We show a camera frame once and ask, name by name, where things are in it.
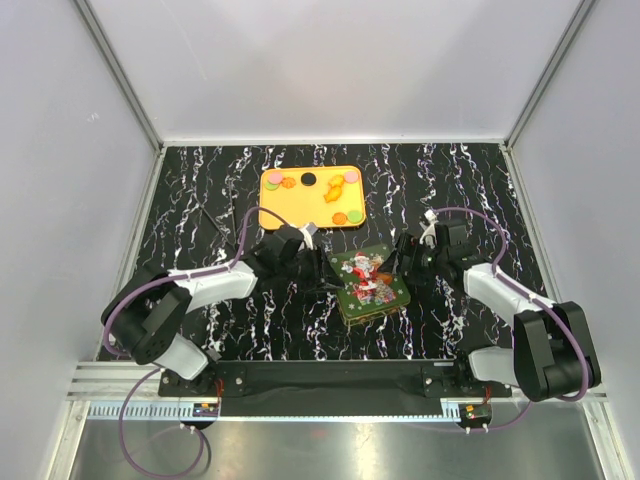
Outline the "gold tin lid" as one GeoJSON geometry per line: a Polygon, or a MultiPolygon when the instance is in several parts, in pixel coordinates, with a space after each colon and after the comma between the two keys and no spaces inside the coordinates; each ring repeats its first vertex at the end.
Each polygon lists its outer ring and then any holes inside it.
{"type": "Polygon", "coordinates": [[[332,269],[344,283],[336,296],[347,327],[390,315],[410,303],[404,280],[380,271],[390,253],[388,245],[378,244],[329,256],[332,269]]]}

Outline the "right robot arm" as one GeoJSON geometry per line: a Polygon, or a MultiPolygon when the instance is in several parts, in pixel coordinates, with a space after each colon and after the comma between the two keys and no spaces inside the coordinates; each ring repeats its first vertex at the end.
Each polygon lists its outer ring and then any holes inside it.
{"type": "Polygon", "coordinates": [[[425,288],[436,279],[489,308],[511,328],[512,345],[456,357],[454,384],[476,396],[490,382],[516,387],[527,399],[578,401],[602,382],[584,310],[554,302],[504,274],[474,250],[459,221],[434,222],[422,236],[400,235],[381,271],[425,288]]]}

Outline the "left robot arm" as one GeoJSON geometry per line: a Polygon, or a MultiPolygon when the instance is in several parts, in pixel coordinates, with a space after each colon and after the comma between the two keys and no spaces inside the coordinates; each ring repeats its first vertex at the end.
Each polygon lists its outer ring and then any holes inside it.
{"type": "Polygon", "coordinates": [[[335,292],[344,282],[324,250],[313,244],[315,227],[281,226],[231,261],[205,268],[163,271],[144,269],[115,296],[102,313],[114,355],[137,364],[154,364],[181,377],[196,396],[215,386],[212,356],[180,330],[187,314],[205,306],[244,299],[295,283],[306,293],[335,292]]]}

